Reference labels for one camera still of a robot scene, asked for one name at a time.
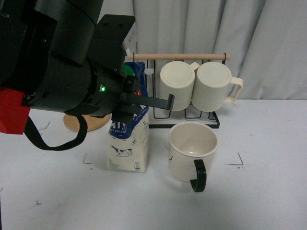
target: gray curtain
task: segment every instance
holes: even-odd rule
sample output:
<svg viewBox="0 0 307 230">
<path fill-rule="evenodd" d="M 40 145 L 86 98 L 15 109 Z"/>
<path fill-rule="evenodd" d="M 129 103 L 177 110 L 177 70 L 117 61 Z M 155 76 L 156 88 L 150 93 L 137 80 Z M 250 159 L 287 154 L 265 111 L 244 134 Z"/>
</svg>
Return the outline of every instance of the gray curtain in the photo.
<svg viewBox="0 0 307 230">
<path fill-rule="evenodd" d="M 101 15 L 136 17 L 138 53 L 231 54 L 238 98 L 306 100 L 306 12 L 306 0 L 105 0 Z"/>
</svg>

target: mug rack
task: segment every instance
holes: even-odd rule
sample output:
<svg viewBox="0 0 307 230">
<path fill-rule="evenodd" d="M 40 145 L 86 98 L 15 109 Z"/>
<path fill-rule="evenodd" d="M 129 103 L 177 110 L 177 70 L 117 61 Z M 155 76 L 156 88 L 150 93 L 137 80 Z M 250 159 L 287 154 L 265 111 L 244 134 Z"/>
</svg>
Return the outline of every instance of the mug rack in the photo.
<svg viewBox="0 0 307 230">
<path fill-rule="evenodd" d="M 149 96 L 156 97 L 157 94 L 157 77 L 156 66 L 157 60 L 201 60 L 203 64 L 205 60 L 221 60 L 225 65 L 226 60 L 231 59 L 230 54 L 130 54 L 128 55 L 130 60 L 145 60 L 146 69 L 153 69 L 152 73 L 145 71 L 145 83 L 148 89 L 148 79 L 151 77 L 151 93 L 148 90 Z M 153 68 L 150 68 L 149 60 L 152 61 Z M 196 109 L 192 103 L 184 111 L 167 111 L 157 108 L 150 108 L 149 128 L 171 128 L 182 120 L 197 120 L 203 122 L 211 128 L 219 128 L 220 121 L 216 115 L 216 112 L 206 113 Z"/>
</svg>

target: black mug handle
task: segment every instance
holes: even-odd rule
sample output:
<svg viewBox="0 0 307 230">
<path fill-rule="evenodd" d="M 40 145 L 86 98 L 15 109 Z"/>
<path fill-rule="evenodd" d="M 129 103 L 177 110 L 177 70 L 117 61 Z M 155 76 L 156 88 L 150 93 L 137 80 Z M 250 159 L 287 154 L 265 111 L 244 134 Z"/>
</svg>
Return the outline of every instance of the black mug handle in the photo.
<svg viewBox="0 0 307 230">
<path fill-rule="evenodd" d="M 197 180 L 190 180 L 190 182 L 194 192 L 199 193 L 205 190 L 207 182 L 207 173 L 203 160 L 194 160 L 194 164 L 197 173 Z"/>
</svg>

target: wooden rod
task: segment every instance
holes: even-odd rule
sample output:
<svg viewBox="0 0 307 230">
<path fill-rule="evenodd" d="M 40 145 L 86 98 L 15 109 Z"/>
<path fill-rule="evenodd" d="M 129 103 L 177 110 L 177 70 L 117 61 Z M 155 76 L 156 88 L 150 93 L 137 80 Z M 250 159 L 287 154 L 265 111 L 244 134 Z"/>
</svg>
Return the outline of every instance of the wooden rod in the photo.
<svg viewBox="0 0 307 230">
<path fill-rule="evenodd" d="M 224 60 L 225 54 L 129 54 L 128 59 L 133 60 Z"/>
</svg>

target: red block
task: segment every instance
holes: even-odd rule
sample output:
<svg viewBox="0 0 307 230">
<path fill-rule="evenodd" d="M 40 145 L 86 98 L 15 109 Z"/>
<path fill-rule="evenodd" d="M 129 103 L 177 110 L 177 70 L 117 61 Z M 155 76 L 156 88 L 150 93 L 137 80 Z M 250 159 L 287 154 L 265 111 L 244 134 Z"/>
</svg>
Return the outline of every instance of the red block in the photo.
<svg viewBox="0 0 307 230">
<path fill-rule="evenodd" d="M 0 86 L 0 132 L 22 134 L 30 108 L 21 105 L 24 92 Z"/>
</svg>

